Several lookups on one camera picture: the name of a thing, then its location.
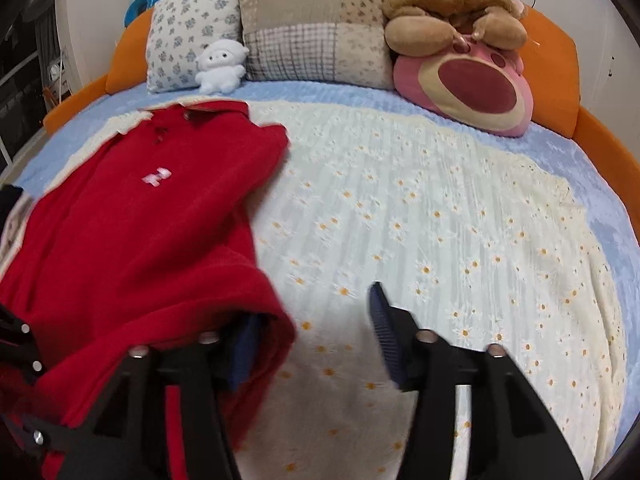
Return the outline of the orange round bed frame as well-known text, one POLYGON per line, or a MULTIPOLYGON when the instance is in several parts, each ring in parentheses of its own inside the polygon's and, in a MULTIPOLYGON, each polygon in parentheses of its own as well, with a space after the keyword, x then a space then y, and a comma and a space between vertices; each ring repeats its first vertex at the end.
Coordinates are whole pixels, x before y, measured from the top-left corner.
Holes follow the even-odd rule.
MULTIPOLYGON (((146 76, 144 49, 152 12, 145 11, 122 33, 107 74, 64 100, 43 119, 55 133, 101 96, 141 84, 146 76)), ((544 14, 530 9, 524 18, 529 40, 520 50, 524 75, 534 97, 533 121, 574 140, 625 205, 639 231, 639 163, 622 141, 579 101, 579 66, 574 41, 544 14)))

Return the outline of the light blue quilted mattress pad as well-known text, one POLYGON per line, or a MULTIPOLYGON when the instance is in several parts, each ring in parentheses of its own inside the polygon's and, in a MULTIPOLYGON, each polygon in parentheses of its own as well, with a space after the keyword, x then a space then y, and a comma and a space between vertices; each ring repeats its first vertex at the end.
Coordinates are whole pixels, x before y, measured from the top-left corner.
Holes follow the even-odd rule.
MULTIPOLYGON (((107 118, 190 96, 190 90, 152 94, 145 84, 94 101, 79 113, 76 125, 67 124, 43 145, 41 151, 13 179, 33 196, 40 195, 63 168, 66 160, 104 125, 107 118)), ((311 81, 248 82, 233 95, 250 101, 292 101, 335 103, 369 107, 403 115, 423 115, 438 124, 469 133, 480 142, 500 150, 524 154, 542 169, 570 182, 576 197, 587 209, 590 228, 608 259, 623 312, 627 337, 625 403, 620 414, 616 444, 621 444, 639 413, 639 246, 631 226, 631 206, 614 190, 613 179, 605 174, 593 155, 578 145, 576 138, 565 139, 555 132, 531 126, 521 139, 503 139, 482 133, 422 110, 396 94, 311 81)))

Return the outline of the folded black garment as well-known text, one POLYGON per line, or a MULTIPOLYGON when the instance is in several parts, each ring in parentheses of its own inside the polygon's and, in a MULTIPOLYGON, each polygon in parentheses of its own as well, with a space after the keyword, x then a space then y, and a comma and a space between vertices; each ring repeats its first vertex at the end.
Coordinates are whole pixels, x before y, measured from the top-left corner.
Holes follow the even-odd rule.
POLYGON ((0 232, 3 231, 9 214, 23 193, 24 190, 22 188, 13 184, 4 184, 0 188, 0 232))

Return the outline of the beige patchwork pillow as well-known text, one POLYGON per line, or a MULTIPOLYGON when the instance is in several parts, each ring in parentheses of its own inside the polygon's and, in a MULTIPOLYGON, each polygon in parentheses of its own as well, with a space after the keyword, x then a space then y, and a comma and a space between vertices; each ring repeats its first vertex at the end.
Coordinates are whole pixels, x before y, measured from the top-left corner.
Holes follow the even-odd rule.
POLYGON ((239 0, 246 76, 390 90, 382 0, 239 0))

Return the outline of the pink bear face cushion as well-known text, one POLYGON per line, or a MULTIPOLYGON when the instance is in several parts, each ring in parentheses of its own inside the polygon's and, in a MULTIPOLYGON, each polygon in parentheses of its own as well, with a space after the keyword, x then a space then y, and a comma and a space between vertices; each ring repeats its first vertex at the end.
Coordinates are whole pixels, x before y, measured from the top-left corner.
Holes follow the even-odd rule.
POLYGON ((519 138, 533 117, 533 93, 518 52, 469 36, 423 58, 398 56, 394 85, 411 103, 495 136, 519 138))

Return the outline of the cream daisy lace blanket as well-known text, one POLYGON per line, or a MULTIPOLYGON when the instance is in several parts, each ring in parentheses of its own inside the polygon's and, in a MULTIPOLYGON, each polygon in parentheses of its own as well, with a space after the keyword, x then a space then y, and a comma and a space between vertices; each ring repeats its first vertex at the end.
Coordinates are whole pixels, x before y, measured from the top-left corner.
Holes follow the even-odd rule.
MULTIPOLYGON (((42 196, 153 110, 201 102, 111 119, 42 196)), ((368 306, 375 282, 453 346, 503 346, 562 431, 579 479, 597 474, 620 426, 627 349, 610 264, 567 180, 420 117, 243 103, 255 124, 288 135, 247 210, 258 268, 295 337, 235 449, 237 479, 400 479, 418 395, 387 373, 368 306)), ((470 407, 469 388, 458 387, 447 479, 468 478, 470 407)))

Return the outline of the blue neck pillow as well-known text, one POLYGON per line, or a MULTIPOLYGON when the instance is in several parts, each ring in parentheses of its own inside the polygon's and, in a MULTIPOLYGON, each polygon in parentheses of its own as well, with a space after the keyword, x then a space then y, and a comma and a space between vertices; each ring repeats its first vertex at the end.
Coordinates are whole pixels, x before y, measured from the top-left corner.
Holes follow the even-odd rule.
POLYGON ((124 27, 128 27, 138 16, 151 9, 160 0, 134 0, 124 15, 124 27))

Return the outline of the small white plush toy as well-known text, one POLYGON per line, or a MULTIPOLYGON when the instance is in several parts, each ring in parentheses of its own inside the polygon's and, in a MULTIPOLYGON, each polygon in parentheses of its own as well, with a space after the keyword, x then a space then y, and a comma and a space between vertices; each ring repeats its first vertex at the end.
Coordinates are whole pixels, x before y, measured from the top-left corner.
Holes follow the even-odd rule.
POLYGON ((248 52, 247 47, 231 39, 210 44, 196 60, 198 91, 228 94, 239 88, 246 74, 244 63, 248 52))

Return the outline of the brown plush bear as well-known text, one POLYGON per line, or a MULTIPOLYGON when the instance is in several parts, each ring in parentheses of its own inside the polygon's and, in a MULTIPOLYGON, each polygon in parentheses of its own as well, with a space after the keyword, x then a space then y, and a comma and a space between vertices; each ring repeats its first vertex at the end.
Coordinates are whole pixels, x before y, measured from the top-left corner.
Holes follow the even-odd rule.
POLYGON ((412 58, 463 48, 471 41, 513 51, 527 40, 520 0, 382 0, 382 12, 386 44, 412 58))

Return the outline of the red knit sweater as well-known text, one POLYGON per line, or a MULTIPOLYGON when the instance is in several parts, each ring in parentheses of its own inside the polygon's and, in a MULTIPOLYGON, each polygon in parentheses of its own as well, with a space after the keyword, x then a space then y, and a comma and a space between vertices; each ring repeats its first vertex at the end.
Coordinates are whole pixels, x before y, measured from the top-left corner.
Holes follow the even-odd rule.
MULTIPOLYGON (((250 378, 220 398, 234 455, 295 328, 258 268, 247 203, 280 168, 282 125, 243 102, 174 104, 106 140, 30 214, 1 305, 30 325, 46 371, 1 367, 1 416, 77 427, 134 347, 172 350, 233 315, 267 323, 250 378)), ((6 479, 61 479, 64 455, 23 451, 1 423, 6 479)))

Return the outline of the white blue floral pillow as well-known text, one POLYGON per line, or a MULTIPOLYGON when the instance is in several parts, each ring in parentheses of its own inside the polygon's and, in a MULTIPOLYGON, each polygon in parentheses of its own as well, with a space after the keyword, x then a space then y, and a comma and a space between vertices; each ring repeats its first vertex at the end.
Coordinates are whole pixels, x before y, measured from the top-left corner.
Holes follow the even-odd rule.
POLYGON ((198 57, 206 47, 240 38, 239 0, 160 0, 146 40, 146 88, 152 93, 194 88, 198 57))

